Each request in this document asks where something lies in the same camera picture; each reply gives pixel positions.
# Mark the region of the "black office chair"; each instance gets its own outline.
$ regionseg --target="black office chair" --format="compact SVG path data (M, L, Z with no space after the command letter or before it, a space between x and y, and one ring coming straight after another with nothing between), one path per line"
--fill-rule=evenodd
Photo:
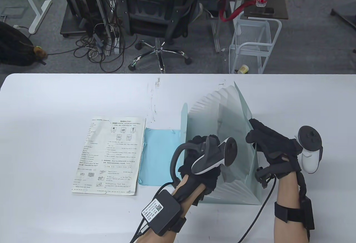
M161 73L165 72L162 52L169 52L183 56L189 65L192 60L183 51L163 49L165 43L174 38L188 36L188 24L191 22L197 0L118 0L118 13L122 16L123 26L130 35L141 34L155 37L155 45L143 40L135 48L142 46L152 48L136 57L128 66L129 70L136 69L136 62L143 57L155 53L158 57Z

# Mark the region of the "chair armrest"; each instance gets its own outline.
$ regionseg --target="chair armrest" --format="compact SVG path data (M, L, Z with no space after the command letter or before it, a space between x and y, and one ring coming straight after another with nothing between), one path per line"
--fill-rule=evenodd
M189 8L194 4L196 0L187 0L186 3L182 6L175 6L172 12L172 17L170 18L170 24L168 24L167 31L165 32L165 41L169 42L172 39L174 30L176 29L179 20L187 12ZM193 13L193 8L190 9L189 15L191 18Z

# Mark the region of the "light blue cloth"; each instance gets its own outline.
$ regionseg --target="light blue cloth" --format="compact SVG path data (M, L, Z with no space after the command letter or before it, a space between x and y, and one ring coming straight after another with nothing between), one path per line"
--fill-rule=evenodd
M169 173L170 161L174 151L180 144L180 130L154 130L146 128L139 184L143 186L161 186L166 182L171 182L172 178Z

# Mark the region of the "gray carpet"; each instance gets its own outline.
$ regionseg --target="gray carpet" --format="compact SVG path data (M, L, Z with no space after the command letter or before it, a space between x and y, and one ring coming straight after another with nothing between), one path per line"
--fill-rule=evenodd
M66 0L52 1L53 5L31 40L48 53L74 49L76 39L64 39L60 35ZM333 6L348 1L352 0L287 0L290 19L283 21L281 34L265 73L355 73L356 54L352 53L352 49L356 47L356 31L337 17L330 16ZM29 5L27 0L0 0L0 10L4 6ZM33 18L34 13L29 8L23 19L8 19L7 23L28 27ZM134 38L127 36L127 45ZM231 26L223 24L220 33L221 48L228 49L231 38ZM210 23L204 16L190 25L188 38L175 40L172 48L182 48L192 57L193 63L187 66L180 57L164 55L168 73L228 73L228 51L215 52ZM133 47L126 50L123 67L117 73L132 73L127 65L138 53L144 51L146 49L137 51ZM89 62L85 57L75 58L72 53L50 56L46 62L45 66L35 64L27 68L1 65L0 85L12 73L102 73L98 64ZM103 66L106 70L112 70L120 64L121 58ZM156 56L138 62L134 73L159 73Z

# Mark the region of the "white table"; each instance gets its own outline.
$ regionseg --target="white table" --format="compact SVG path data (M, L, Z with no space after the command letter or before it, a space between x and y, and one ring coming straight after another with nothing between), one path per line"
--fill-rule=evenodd
M71 193L90 120L144 116L148 127L179 128L184 102L191 107L234 81L266 125L288 137L302 125L320 132L322 163L304 174L317 228L311 242L354 242L356 75L147 74L8 76L0 91L0 242L129 242L157 188L138 186L133 197ZM273 241L275 200L276 191L245 242ZM176 242L237 242L258 210L192 207Z

